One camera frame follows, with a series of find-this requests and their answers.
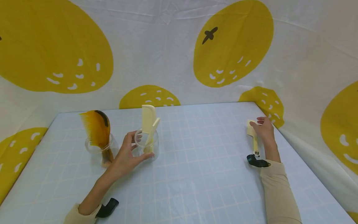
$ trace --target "yellow lemon print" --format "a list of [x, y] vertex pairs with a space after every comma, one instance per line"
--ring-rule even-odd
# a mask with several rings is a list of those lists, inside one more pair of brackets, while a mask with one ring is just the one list
[[262, 2], [244, 0], [227, 6], [213, 15], [198, 35], [196, 78], [209, 87], [236, 82], [261, 62], [273, 35], [273, 19]]
[[253, 101], [276, 128], [284, 125], [284, 106], [275, 91], [256, 86], [241, 94], [239, 102]]
[[0, 142], [0, 204], [30, 159], [47, 128], [30, 128]]
[[77, 94], [112, 76], [105, 35], [68, 0], [2, 0], [0, 27], [0, 75], [21, 88]]
[[178, 106], [179, 100], [171, 92], [159, 86], [139, 86], [129, 91], [119, 103], [119, 109], [141, 108], [144, 104]]
[[337, 158], [358, 175], [358, 81], [340, 91], [321, 118], [324, 142]]
[[348, 211], [347, 213], [356, 223], [358, 223], [358, 213], [352, 211]]

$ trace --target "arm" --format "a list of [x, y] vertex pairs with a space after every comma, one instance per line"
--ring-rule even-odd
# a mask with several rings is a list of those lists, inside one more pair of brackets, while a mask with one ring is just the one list
[[94, 224], [96, 215], [101, 208], [101, 200], [112, 184], [130, 173], [142, 161], [154, 156], [154, 153], [145, 153], [141, 156], [133, 157], [132, 150], [137, 147], [136, 145], [132, 146], [134, 134], [135, 131], [127, 133], [113, 163], [96, 181], [83, 202], [80, 205], [75, 204], [67, 214], [65, 224]]
[[251, 122], [260, 136], [269, 167], [261, 168], [260, 176], [265, 192], [266, 216], [268, 224], [302, 224], [300, 212], [293, 196], [285, 167], [274, 136], [274, 128], [267, 117], [257, 118], [257, 125]]

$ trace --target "fabric backdrop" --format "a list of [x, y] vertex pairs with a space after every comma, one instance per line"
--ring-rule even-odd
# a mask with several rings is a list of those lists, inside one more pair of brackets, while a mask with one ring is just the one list
[[358, 222], [357, 11], [355, 0], [0, 1], [0, 201], [59, 112], [255, 101]]

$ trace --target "table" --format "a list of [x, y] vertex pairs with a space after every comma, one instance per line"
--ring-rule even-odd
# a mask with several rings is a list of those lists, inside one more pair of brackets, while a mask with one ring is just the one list
[[[141, 109], [104, 112], [119, 145], [141, 127]], [[263, 187], [246, 160], [247, 120], [263, 116], [255, 103], [160, 107], [157, 116], [160, 155], [110, 189], [103, 203], [119, 205], [97, 223], [266, 223]], [[277, 129], [275, 138], [303, 223], [353, 224]], [[1, 205], [0, 223], [62, 223], [104, 172], [90, 163], [85, 139], [78, 113], [58, 114]]]

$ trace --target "cream plastic comb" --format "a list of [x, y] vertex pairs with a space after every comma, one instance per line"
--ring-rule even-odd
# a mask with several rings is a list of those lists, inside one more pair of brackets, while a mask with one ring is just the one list
[[[157, 118], [154, 122], [154, 124], [152, 125], [152, 129], [150, 130], [150, 133], [148, 135], [148, 138], [147, 138], [147, 141], [145, 142], [145, 145], [149, 145], [153, 142], [153, 137], [154, 137], [154, 133], [159, 125], [159, 122], [160, 122], [160, 118]], [[151, 146], [146, 146], [144, 148], [144, 153], [146, 152], [153, 152], [153, 149], [154, 149], [154, 145], [151, 145]]]
[[251, 121], [256, 123], [254, 120], [247, 120], [247, 134], [252, 136], [253, 138], [253, 154], [256, 157], [260, 157], [260, 153], [258, 151], [258, 146], [257, 146], [257, 135], [253, 127], [250, 125]]
[[155, 107], [152, 105], [142, 105], [142, 132], [149, 134], [155, 121]]

